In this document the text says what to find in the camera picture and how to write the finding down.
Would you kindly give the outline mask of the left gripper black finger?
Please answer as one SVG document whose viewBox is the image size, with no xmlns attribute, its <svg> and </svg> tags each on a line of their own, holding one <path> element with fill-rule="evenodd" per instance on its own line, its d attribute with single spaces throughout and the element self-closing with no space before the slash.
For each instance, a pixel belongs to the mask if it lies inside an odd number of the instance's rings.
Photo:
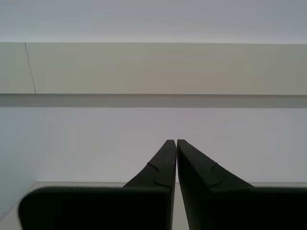
<svg viewBox="0 0 307 230">
<path fill-rule="evenodd" d="M 123 187 L 48 186 L 19 203 L 24 230 L 169 230 L 177 147 L 167 140 Z"/>
<path fill-rule="evenodd" d="M 307 190 L 255 187 L 187 141 L 177 141 L 178 178 L 191 230 L 304 230 Z"/>
</svg>

